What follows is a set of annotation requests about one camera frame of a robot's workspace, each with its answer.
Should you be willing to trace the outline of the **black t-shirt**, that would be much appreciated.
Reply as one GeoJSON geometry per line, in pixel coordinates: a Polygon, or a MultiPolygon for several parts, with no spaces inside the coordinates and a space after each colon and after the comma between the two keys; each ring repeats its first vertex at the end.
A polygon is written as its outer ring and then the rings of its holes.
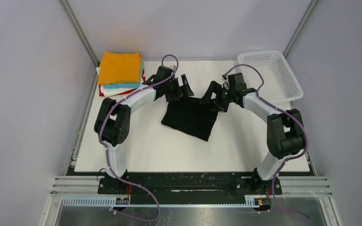
{"type": "Polygon", "coordinates": [[[212,107],[213,104],[201,103],[196,97],[171,101],[161,124],[207,142],[218,117],[212,107]]]}

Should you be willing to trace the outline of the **aluminium frame post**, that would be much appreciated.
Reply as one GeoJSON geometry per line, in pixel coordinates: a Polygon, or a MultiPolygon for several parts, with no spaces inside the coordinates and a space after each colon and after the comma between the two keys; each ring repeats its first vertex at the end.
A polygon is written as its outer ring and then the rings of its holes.
{"type": "Polygon", "coordinates": [[[294,30],[285,50],[283,51],[283,56],[285,58],[288,57],[288,55],[290,54],[295,42],[297,41],[301,31],[303,30],[305,24],[307,23],[307,21],[309,20],[311,14],[313,13],[313,11],[315,10],[317,4],[318,4],[319,0],[311,0],[309,2],[309,5],[307,6],[303,16],[301,17],[296,29],[294,30]]]}
{"type": "Polygon", "coordinates": [[[95,54],[90,42],[88,41],[75,13],[73,12],[69,1],[58,0],[58,2],[60,3],[64,13],[66,14],[67,18],[69,19],[70,24],[74,28],[79,40],[81,41],[84,49],[86,50],[88,56],[90,57],[92,63],[94,64],[95,67],[98,67],[100,61],[99,61],[97,55],[95,54]]]}

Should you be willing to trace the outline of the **teal folded t-shirt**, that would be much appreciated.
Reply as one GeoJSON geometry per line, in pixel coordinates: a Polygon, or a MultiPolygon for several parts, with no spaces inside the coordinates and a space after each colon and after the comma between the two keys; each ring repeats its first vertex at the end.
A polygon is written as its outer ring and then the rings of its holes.
{"type": "Polygon", "coordinates": [[[144,76],[144,65],[145,65],[145,63],[141,62],[140,81],[139,82],[106,84],[106,85],[103,85],[103,88],[105,88],[105,89],[120,89],[120,88],[135,89],[135,88],[138,88],[140,86],[140,84],[142,84],[142,82],[144,82],[146,79],[144,76]]]}

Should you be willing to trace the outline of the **right aluminium frame post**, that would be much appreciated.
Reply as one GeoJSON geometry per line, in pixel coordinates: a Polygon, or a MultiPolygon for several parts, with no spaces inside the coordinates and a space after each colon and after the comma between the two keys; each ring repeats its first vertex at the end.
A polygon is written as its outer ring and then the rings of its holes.
{"type": "Polygon", "coordinates": [[[319,0],[311,0],[309,2],[309,5],[307,6],[303,16],[301,17],[296,29],[294,30],[285,50],[283,51],[283,56],[285,58],[288,57],[288,55],[290,54],[295,42],[297,41],[301,31],[303,30],[305,24],[307,23],[307,21],[309,20],[311,14],[313,13],[313,11],[315,10],[317,4],[318,4],[319,0]]]}

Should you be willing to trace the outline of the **left aluminium frame post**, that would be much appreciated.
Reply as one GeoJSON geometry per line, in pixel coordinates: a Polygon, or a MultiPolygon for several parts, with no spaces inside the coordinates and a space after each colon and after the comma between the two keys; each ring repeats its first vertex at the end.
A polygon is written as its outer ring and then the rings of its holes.
{"type": "Polygon", "coordinates": [[[64,13],[66,14],[67,18],[69,19],[70,24],[74,28],[79,40],[81,41],[84,49],[86,50],[88,56],[90,57],[92,63],[94,64],[95,67],[98,67],[100,61],[99,61],[97,55],[95,54],[90,42],[88,41],[75,13],[73,12],[69,1],[58,0],[58,2],[60,3],[64,13]]]}

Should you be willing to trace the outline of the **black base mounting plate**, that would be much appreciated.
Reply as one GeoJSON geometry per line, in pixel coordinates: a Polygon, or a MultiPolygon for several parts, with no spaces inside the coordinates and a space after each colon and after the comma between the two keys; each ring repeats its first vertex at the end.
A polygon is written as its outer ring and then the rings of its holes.
{"type": "Polygon", "coordinates": [[[244,204],[245,196],[266,198],[281,195],[279,179],[260,182],[251,172],[126,172],[124,182],[105,174],[99,181],[98,194],[125,195],[131,204],[155,204],[153,198],[138,185],[147,188],[161,205],[244,204]]]}

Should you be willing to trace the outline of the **white plastic basket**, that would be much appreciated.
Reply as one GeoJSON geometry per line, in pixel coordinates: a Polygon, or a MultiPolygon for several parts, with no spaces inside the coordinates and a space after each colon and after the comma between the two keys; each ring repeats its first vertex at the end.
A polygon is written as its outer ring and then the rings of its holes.
{"type": "Polygon", "coordinates": [[[301,99],[303,90],[283,54],[277,50],[263,50],[238,55],[239,64],[254,67],[262,75],[264,85],[259,93],[274,105],[301,99]]]}

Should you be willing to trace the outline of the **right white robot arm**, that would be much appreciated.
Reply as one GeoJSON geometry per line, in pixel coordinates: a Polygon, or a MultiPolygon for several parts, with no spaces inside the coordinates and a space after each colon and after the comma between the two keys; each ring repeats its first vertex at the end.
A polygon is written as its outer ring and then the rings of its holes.
{"type": "Polygon", "coordinates": [[[257,89],[247,87],[241,73],[227,78],[228,88],[212,81],[200,102],[212,104],[215,112],[226,112],[229,104],[235,103],[266,123],[268,153],[243,188],[258,194],[275,194],[275,179],[281,168],[306,146],[301,114],[298,110],[284,111],[264,100],[257,89]]]}

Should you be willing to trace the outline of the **orange folded t-shirt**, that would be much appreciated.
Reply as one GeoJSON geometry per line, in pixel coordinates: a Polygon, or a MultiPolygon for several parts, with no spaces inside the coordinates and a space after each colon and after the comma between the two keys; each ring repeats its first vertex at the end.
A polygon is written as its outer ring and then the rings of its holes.
{"type": "Polygon", "coordinates": [[[142,57],[140,53],[111,53],[105,51],[99,65],[98,84],[140,82],[142,57]]]}

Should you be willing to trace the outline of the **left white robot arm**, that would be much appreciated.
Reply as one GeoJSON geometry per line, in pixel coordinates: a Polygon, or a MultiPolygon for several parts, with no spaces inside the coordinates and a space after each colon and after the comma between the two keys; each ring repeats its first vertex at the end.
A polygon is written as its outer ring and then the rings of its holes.
{"type": "Polygon", "coordinates": [[[161,65],[155,74],[126,97],[120,100],[107,97],[102,101],[94,131],[105,148],[106,173],[118,184],[125,182],[123,176],[127,172],[122,144],[130,133],[131,115],[161,97],[165,97],[166,102],[173,102],[194,95],[185,74],[181,75],[182,84],[179,84],[176,69],[176,66],[161,65]]]}

